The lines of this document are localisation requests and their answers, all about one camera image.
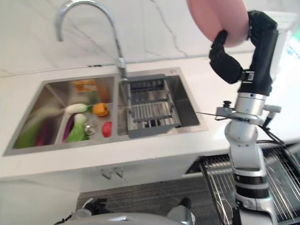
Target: stainless steel sink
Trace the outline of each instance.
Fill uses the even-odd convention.
[[[173,135],[206,130],[203,117],[195,113],[199,110],[189,93],[179,68],[133,72],[128,73],[128,77],[145,76],[152,78],[161,74],[166,76],[165,80],[169,88],[171,101],[175,106],[176,115],[178,115],[180,122],[176,123],[178,127],[168,128],[168,131],[164,130],[163,134],[158,135]],[[128,135],[127,85],[128,83],[123,81],[118,74],[43,82],[29,105],[4,155],[17,155],[131,140],[130,135]],[[65,113],[64,109],[68,105],[76,103],[93,105],[98,102],[104,102],[109,106],[110,114],[108,116],[97,117],[91,112],[84,113],[89,121],[98,124],[98,132],[89,136],[89,140],[86,141],[63,143],[62,137],[70,117],[69,114]],[[156,125],[154,123],[152,125],[165,125],[167,124],[167,120],[168,118],[166,119],[165,117],[161,120],[157,119],[155,120]],[[112,135],[104,138],[101,127],[108,121],[112,122]]]

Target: faucet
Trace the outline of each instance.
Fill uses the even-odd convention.
[[[97,9],[100,9],[105,14],[105,16],[107,17],[107,19],[109,20],[109,23],[112,26],[113,36],[114,36],[114,40],[115,40],[115,43],[116,43],[116,46],[117,46],[117,51],[118,51],[118,58],[116,59],[115,64],[118,67],[118,69],[119,69],[119,71],[122,75],[122,78],[127,80],[128,77],[127,77],[127,73],[126,73],[126,62],[123,58],[123,54],[122,54],[121,46],[120,46],[120,43],[119,43],[119,39],[118,39],[118,35],[117,35],[117,29],[116,29],[116,26],[115,26],[115,23],[114,23],[114,20],[113,20],[113,16],[111,15],[111,13],[106,8],[99,5],[96,1],[93,1],[93,0],[71,0],[71,1],[66,2],[61,7],[60,13],[57,17],[56,24],[55,24],[56,34],[57,34],[58,40],[59,41],[64,41],[63,37],[62,37],[61,26],[62,26],[62,21],[63,21],[65,15],[66,15],[66,13],[72,7],[77,6],[77,5],[91,5],[91,6],[94,6]]]

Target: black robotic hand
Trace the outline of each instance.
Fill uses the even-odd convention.
[[[264,12],[250,11],[248,16],[249,38],[255,46],[250,68],[244,70],[237,60],[225,52],[226,30],[220,31],[211,45],[210,66],[227,83],[242,80],[238,92],[268,96],[272,90],[270,66],[278,37],[277,23]]]
[[[84,208],[91,211],[93,216],[98,214],[110,213],[110,211],[106,209],[106,201],[106,198],[93,199],[92,201],[86,203]]]

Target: marble wall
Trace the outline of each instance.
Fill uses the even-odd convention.
[[[0,76],[112,64],[112,30],[96,8],[72,9],[64,42],[55,18],[65,0],[0,0]],[[210,42],[192,20],[185,0],[98,0],[114,16],[127,62],[206,56]],[[299,0],[244,0],[246,8],[300,12]],[[253,50],[244,43],[229,52]]]

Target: dish drying rack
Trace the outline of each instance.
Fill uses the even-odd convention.
[[[300,221],[300,164],[286,146],[263,149],[270,193],[281,225]],[[234,178],[229,156],[200,158],[200,168],[206,178],[217,216],[223,225],[232,224]]]
[[[181,126],[165,75],[130,77],[127,104],[130,138],[163,134]]]

